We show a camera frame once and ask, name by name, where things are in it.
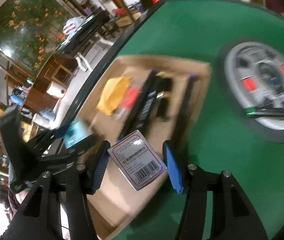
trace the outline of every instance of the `paper towel roll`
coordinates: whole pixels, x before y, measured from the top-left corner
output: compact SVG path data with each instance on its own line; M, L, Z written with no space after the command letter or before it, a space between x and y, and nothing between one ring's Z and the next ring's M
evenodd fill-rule
M55 82L51 82L46 92L50 96L55 96L57 98L63 98L65 95L66 90Z
M40 116L39 114L34 114L32 118L32 122L35 122L36 124L42 127L45 127L45 128L49 128L49 125L50 125L50 121Z

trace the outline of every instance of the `small white box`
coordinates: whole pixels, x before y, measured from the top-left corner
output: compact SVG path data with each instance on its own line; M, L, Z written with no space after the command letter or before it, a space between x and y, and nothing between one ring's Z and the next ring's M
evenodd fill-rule
M113 145L108 152L137 191L150 184L167 169L139 130Z

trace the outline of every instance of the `shelf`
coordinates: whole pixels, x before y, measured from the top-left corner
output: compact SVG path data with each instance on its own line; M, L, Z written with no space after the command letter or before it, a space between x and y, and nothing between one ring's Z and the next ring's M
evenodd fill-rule
M101 2L101 3L108 3L108 2L112 2L112 0L107 0L107 1Z

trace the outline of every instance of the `yellow cloth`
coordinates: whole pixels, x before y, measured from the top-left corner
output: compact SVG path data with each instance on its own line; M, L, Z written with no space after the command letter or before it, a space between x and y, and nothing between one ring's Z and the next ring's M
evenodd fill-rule
M121 103L121 100L130 85L130 79L130 77L110 78L104 86L100 101L96 108L106 115L111 115Z

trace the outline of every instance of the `barcode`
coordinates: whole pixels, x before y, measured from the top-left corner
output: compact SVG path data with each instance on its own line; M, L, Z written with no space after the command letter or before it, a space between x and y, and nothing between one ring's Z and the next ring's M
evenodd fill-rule
M159 166L156 165L155 161L151 161L142 169L135 172L134 175L138 178L139 181L143 181L147 176L149 176L153 171L157 170L158 168Z

